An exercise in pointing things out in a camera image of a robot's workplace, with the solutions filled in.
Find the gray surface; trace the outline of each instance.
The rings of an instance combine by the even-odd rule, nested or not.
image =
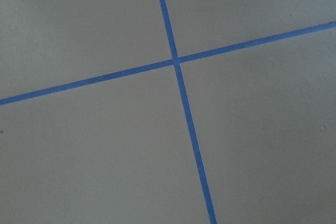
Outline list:
[[[0,98],[171,58],[159,0],[0,0]]]
[[[180,56],[336,20],[335,0],[166,0]]]
[[[0,107],[0,223],[207,223],[172,67]]]
[[[219,224],[336,220],[335,37],[182,64]]]

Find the floor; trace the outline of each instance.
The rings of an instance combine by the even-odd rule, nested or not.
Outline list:
[[[334,223],[335,0],[0,11],[0,223]]]

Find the blue tape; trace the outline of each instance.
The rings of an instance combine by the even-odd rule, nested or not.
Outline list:
[[[55,86],[55,87],[51,87],[47,89],[33,91],[30,93],[20,94],[14,97],[1,99],[0,106],[4,104],[27,100],[27,99],[34,98],[34,97],[40,97],[42,95],[65,91],[68,89],[74,89],[74,88],[94,84],[97,82],[102,82],[102,81],[112,80],[112,79],[116,79],[116,78],[120,78],[124,76],[129,76],[131,74],[136,74],[136,73],[141,73],[141,72],[145,72],[145,71],[149,71],[153,69],[163,68],[163,67],[171,66],[173,64],[174,64],[173,60],[165,60],[165,61],[160,61],[157,63],[153,63],[153,64],[141,66],[141,67],[136,67],[136,68],[131,68],[131,69],[115,72],[115,73],[105,74],[103,76],[97,76],[97,77],[93,77],[93,78],[89,78],[89,79],[85,79],[81,81],[75,81],[75,82],[71,82],[71,83],[67,83],[67,84],[63,84],[63,85],[59,85],[59,86]]]
[[[296,37],[296,36],[300,36],[304,34],[315,33],[317,31],[322,31],[322,30],[335,28],[335,27],[336,27],[336,22],[329,22],[329,23],[325,23],[325,24],[321,24],[317,26],[311,26],[311,27],[307,27],[307,28],[303,28],[299,30],[289,31],[283,34],[276,34],[276,35],[264,37],[261,39],[250,40],[250,41],[234,44],[231,46],[220,47],[220,48],[212,49],[209,51],[198,52],[196,54],[183,56],[183,57],[180,57],[180,62],[183,63],[183,62],[187,62],[191,60],[206,58],[209,56],[224,54],[226,52],[236,51],[236,50],[240,50],[240,49],[244,49],[248,47],[254,47],[254,46],[270,43],[270,42],[277,41],[277,40],[287,39],[287,38]]]
[[[176,77],[177,77],[177,82],[179,84],[178,88],[180,90],[180,95],[181,95],[183,109],[184,109],[184,113],[185,113],[185,117],[186,117],[186,121],[187,121],[189,135],[190,135],[190,139],[191,139],[191,143],[192,143],[192,147],[193,147],[193,151],[194,151],[194,155],[195,155],[195,159],[196,159],[198,174],[199,174],[200,180],[201,180],[201,185],[202,185],[203,195],[204,195],[204,199],[205,199],[205,203],[206,203],[206,208],[207,208],[207,211],[208,211],[210,223],[211,224],[217,224],[215,211],[214,211],[214,207],[213,207],[211,196],[210,196],[210,190],[209,190],[208,182],[207,182],[206,175],[205,175],[205,169],[204,169],[204,166],[203,166],[201,151],[199,149],[199,145],[198,145],[198,141],[197,141],[194,121],[193,121],[193,118],[192,118],[190,105],[189,105],[189,101],[188,101],[188,96],[187,96],[187,92],[186,92],[186,89],[185,89],[185,84],[184,84],[183,75],[182,75],[182,71],[181,71],[181,66],[180,66],[180,62],[179,62],[179,59],[178,59],[179,57],[178,57],[177,50],[176,50],[176,45],[175,45],[174,35],[173,35],[173,29],[172,29],[171,22],[170,22],[170,19],[169,19],[169,14],[168,14],[168,10],[167,10],[166,1],[165,0],[160,0],[160,5],[161,5],[162,16],[163,16],[163,20],[164,20],[164,24],[165,24],[165,28],[166,28],[166,32],[167,32],[167,37],[168,37],[168,41],[169,41],[169,45],[170,45],[170,50],[171,50],[173,61],[174,61],[175,73],[176,73]]]

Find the blue line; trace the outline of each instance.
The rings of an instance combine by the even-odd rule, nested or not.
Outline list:
[[[203,195],[204,195],[204,199],[205,199],[205,203],[206,203],[206,208],[207,208],[207,211],[208,211],[210,223],[211,224],[217,224],[215,211],[214,211],[214,207],[213,207],[211,196],[210,196],[210,190],[209,190],[208,182],[207,182],[206,175],[205,175],[205,169],[204,169],[204,166],[203,166],[201,151],[199,149],[199,145],[198,145],[198,141],[197,141],[194,121],[193,121],[193,118],[192,118],[190,105],[189,105],[189,101],[188,101],[188,96],[187,96],[187,92],[186,92],[186,89],[185,89],[185,84],[184,84],[184,80],[183,80],[183,75],[182,75],[181,66],[180,66],[180,62],[179,62],[179,57],[178,57],[177,50],[176,50],[176,45],[175,45],[174,35],[173,35],[173,29],[172,29],[172,26],[171,26],[171,23],[170,23],[166,1],[165,0],[160,0],[160,5],[161,5],[162,16],[163,16],[163,20],[164,20],[164,24],[165,24],[165,28],[166,28],[166,32],[167,32],[167,36],[168,36],[168,41],[169,41],[169,45],[170,45],[170,49],[171,49],[171,53],[172,53],[172,57],[173,57],[177,82],[179,84],[178,88],[180,89],[180,95],[181,95],[181,99],[182,99],[183,109],[184,109],[184,113],[185,113],[185,117],[186,117],[186,121],[187,121],[187,125],[188,125],[188,130],[189,130],[189,135],[190,135],[190,139],[191,139],[191,143],[192,143],[192,147],[193,147],[193,151],[194,151],[194,155],[195,155],[195,159],[196,159],[198,174],[199,174],[200,180],[201,180],[201,185],[202,185]]]
[[[131,68],[131,69],[115,72],[115,73],[105,74],[103,76],[97,76],[97,77],[93,77],[93,78],[89,78],[89,79],[85,79],[81,81],[75,81],[75,82],[71,82],[71,83],[67,83],[67,84],[63,84],[63,85],[59,85],[59,86],[55,86],[55,87],[51,87],[47,89],[33,91],[30,93],[20,94],[20,95],[16,95],[13,97],[1,99],[0,106],[13,103],[13,102],[27,100],[27,99],[34,98],[34,97],[40,97],[42,95],[65,91],[68,89],[74,89],[74,88],[94,84],[97,82],[102,82],[102,81],[112,80],[112,79],[116,79],[116,78],[120,78],[124,76],[129,76],[131,74],[136,74],[136,73],[141,73],[141,72],[145,72],[145,71],[149,71],[153,69],[163,68],[163,67],[171,66],[173,64],[174,64],[173,60],[165,60],[165,61],[160,61],[157,63],[153,63],[153,64],[141,66],[141,67],[136,67],[136,68]]]
[[[234,44],[231,46],[220,47],[220,48],[212,49],[209,51],[198,52],[196,54],[183,56],[183,57],[180,57],[180,62],[183,63],[183,62],[201,59],[201,58],[205,58],[209,56],[224,54],[226,52],[236,51],[236,50],[240,50],[240,49],[244,49],[248,47],[254,47],[254,46],[270,43],[270,42],[277,41],[277,40],[287,39],[287,38],[296,37],[296,36],[300,36],[304,34],[315,33],[317,31],[322,31],[322,30],[335,28],[335,27],[336,27],[336,22],[329,22],[329,23],[325,23],[325,24],[321,24],[317,26],[311,26],[311,27],[307,27],[307,28],[303,28],[299,30],[289,31],[283,34],[276,34],[276,35],[264,37],[261,39],[250,40],[250,41]]]

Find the blue painter's tape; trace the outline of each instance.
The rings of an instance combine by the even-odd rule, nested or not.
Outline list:
[[[317,31],[322,31],[322,30],[335,28],[335,27],[336,27],[336,22],[329,22],[329,23],[325,23],[325,24],[321,24],[317,26],[311,26],[311,27],[307,27],[307,28],[303,28],[299,30],[289,31],[283,34],[276,34],[276,35],[272,35],[272,36],[268,36],[268,37],[264,37],[260,39],[250,40],[250,41],[234,44],[231,46],[220,47],[220,48],[216,48],[216,49],[212,49],[212,50],[208,50],[204,52],[198,52],[196,54],[191,54],[191,55],[180,57],[180,63],[197,60],[201,58],[206,58],[209,56],[224,54],[226,52],[236,51],[236,50],[240,50],[240,49],[244,49],[248,47],[254,47],[254,46],[270,43],[270,42],[277,41],[277,40],[282,40],[282,39],[287,39],[287,38],[296,37],[300,35],[315,33]]]
[[[165,24],[165,28],[167,32],[167,37],[168,37],[168,41],[169,41],[169,45],[170,45],[170,49],[172,53],[172,58],[174,61],[175,73],[177,77],[177,82],[179,84],[178,88],[180,90],[183,109],[184,109],[187,126],[188,126],[188,130],[190,134],[190,139],[191,139],[191,143],[192,143],[192,147],[193,147],[193,151],[194,151],[194,155],[196,159],[198,174],[201,180],[203,195],[204,195],[210,223],[217,224],[214,207],[213,207],[212,200],[211,200],[210,190],[209,190],[208,182],[206,179],[205,169],[203,166],[201,151],[199,149],[199,145],[197,141],[194,121],[192,118],[188,96],[187,96],[187,92],[185,89],[185,84],[184,84],[183,75],[181,71],[181,66],[180,66],[180,62],[178,59],[179,57],[177,55],[177,50],[176,50],[176,45],[175,45],[174,35],[173,35],[173,29],[172,29],[171,22],[169,19],[166,1],[160,0],[160,5],[161,5],[162,16],[163,16],[163,20],[164,20],[164,24]]]
[[[33,91],[30,93],[19,94],[14,97],[1,99],[0,106],[4,104],[27,100],[27,99],[34,98],[34,97],[40,97],[42,95],[65,91],[68,89],[74,89],[74,88],[94,84],[97,82],[102,82],[102,81],[112,80],[112,79],[116,79],[116,78],[120,78],[124,76],[129,76],[131,74],[136,74],[136,73],[141,73],[141,72],[145,72],[145,71],[149,71],[153,69],[163,68],[163,67],[171,66],[173,64],[174,64],[173,60],[165,60],[165,61],[161,61],[161,62],[157,62],[157,63],[153,63],[153,64],[141,66],[141,67],[136,67],[136,68],[131,68],[131,69],[115,72],[115,73],[105,74],[103,76],[97,76],[97,77],[93,77],[93,78],[89,78],[89,79],[85,79],[81,81],[75,81],[75,82],[71,82],[71,83],[67,83],[67,84],[63,84],[63,85],[59,85],[59,86],[55,86],[55,87],[51,87],[47,89]]]

